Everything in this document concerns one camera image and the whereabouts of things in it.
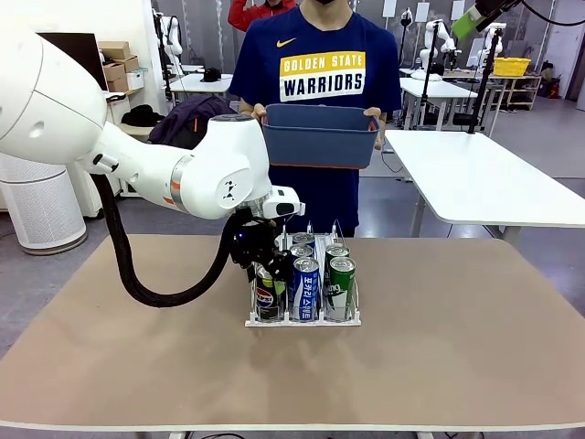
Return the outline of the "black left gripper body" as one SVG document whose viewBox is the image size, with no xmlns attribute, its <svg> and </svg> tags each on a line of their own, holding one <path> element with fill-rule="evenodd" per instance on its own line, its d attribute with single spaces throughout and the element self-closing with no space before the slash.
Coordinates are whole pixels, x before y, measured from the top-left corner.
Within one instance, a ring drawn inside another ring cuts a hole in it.
<svg viewBox="0 0 585 439">
<path fill-rule="evenodd" d="M 237 209 L 229 217 L 229 224 L 234 231 L 229 252 L 235 264 L 250 266 L 255 262 L 267 266 L 273 262 L 279 230 L 273 219 L 254 216 L 250 209 Z"/>
</svg>

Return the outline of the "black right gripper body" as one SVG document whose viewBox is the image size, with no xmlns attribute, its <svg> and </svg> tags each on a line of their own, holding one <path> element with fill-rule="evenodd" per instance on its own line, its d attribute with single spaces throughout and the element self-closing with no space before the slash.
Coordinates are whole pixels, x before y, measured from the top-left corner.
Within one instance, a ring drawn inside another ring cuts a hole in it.
<svg viewBox="0 0 585 439">
<path fill-rule="evenodd" d="M 476 0 L 469 8 L 469 17 L 473 27 L 483 31 L 500 15 L 520 3 L 520 0 Z"/>
</svg>

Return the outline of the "person's left hand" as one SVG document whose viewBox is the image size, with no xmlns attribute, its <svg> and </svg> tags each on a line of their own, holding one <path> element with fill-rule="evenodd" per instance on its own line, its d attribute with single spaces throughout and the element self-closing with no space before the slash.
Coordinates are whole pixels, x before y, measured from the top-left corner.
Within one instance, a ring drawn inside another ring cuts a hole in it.
<svg viewBox="0 0 585 439">
<path fill-rule="evenodd" d="M 385 112 L 382 112 L 378 107 L 370 107 L 364 110 L 364 115 L 368 117 L 373 117 L 377 120 L 378 136 L 374 147 L 376 150 L 381 150 L 385 141 L 387 114 Z"/>
</svg>

